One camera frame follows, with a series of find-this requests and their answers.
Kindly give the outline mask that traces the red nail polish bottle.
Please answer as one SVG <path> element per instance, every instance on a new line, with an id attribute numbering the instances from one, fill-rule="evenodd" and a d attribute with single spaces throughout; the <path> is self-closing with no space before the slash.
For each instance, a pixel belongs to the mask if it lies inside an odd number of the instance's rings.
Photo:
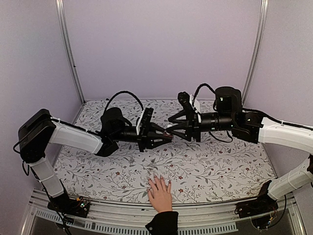
<path id="1" fill-rule="evenodd" d="M 168 137 L 168 138 L 173 138 L 173 135 L 171 135 L 171 134 L 169 134 L 167 132 L 164 132 L 163 136 Z"/>

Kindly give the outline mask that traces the black sleeved forearm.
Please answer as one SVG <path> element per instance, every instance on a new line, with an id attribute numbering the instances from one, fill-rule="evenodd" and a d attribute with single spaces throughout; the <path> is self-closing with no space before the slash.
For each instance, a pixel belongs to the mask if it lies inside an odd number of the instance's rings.
<path id="1" fill-rule="evenodd" d="M 176 211 L 160 212 L 145 225 L 145 228 L 151 235 L 177 235 L 178 216 L 179 213 Z"/>

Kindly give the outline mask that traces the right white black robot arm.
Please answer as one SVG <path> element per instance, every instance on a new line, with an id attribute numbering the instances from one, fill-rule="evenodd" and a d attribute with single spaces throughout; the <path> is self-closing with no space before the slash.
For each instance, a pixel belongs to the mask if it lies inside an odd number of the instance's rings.
<path id="1" fill-rule="evenodd" d="M 264 213 L 272 201 L 312 183 L 313 181 L 313 129 L 296 123 L 277 120 L 268 114 L 242 105 L 241 91 L 233 87 L 219 87 L 215 95 L 214 112 L 202 113 L 196 95 L 178 94 L 183 107 L 168 120 L 166 131 L 184 140 L 201 141 L 201 133 L 230 131 L 230 137 L 250 143 L 271 143 L 305 151 L 308 158 L 285 175 L 266 182 L 253 202 L 256 213 Z"/>

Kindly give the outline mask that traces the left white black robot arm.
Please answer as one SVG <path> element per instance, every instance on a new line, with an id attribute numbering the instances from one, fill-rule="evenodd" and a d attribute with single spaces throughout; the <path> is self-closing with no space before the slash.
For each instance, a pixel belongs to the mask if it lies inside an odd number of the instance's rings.
<path id="1" fill-rule="evenodd" d="M 54 205 L 61 212 L 69 212 L 73 203 L 66 197 L 64 186 L 45 158 L 47 145 L 65 145 L 100 157 L 114 153 L 119 141 L 137 143 L 140 152 L 154 149 L 170 143 L 173 137 L 151 122 L 153 112 L 152 108 L 146 108 L 141 112 L 137 124 L 132 125 L 119 108 L 109 108 L 100 118 L 101 130 L 93 132 L 54 118 L 49 110 L 41 109 L 19 128 L 19 140 L 13 150 L 34 171 L 48 195 L 54 198 Z"/>

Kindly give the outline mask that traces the person's hand with painted nails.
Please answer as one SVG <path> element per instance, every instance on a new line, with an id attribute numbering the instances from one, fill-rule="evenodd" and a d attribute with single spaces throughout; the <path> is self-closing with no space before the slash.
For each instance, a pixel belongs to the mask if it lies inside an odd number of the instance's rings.
<path id="1" fill-rule="evenodd" d="M 172 195 L 171 195 L 171 181 L 168 184 L 162 176 L 154 176 L 153 179 L 149 179 L 148 183 L 150 188 L 147 189 L 149 202 L 152 207 L 158 212 L 172 212 Z"/>

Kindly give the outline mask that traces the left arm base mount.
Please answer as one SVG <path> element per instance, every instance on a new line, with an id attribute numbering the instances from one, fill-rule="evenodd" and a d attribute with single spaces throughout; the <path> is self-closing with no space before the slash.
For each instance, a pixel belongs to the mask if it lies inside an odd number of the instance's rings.
<path id="1" fill-rule="evenodd" d="M 47 208 L 59 213 L 86 218 L 90 209 L 90 201 L 83 197 L 72 199 L 67 194 L 62 194 L 50 198 Z"/>

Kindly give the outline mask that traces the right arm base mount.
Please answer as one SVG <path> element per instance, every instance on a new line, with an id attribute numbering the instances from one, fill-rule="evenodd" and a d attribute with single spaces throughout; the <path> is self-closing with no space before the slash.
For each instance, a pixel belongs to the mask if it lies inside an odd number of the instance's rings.
<path id="1" fill-rule="evenodd" d="M 270 227 L 276 216 L 277 209 L 277 201 L 268 196 L 267 189 L 262 189 L 256 199 L 237 203 L 234 213 L 238 215 L 239 218 L 267 213 L 267 215 L 263 217 L 252 219 L 252 225 L 256 229 L 264 230 Z"/>

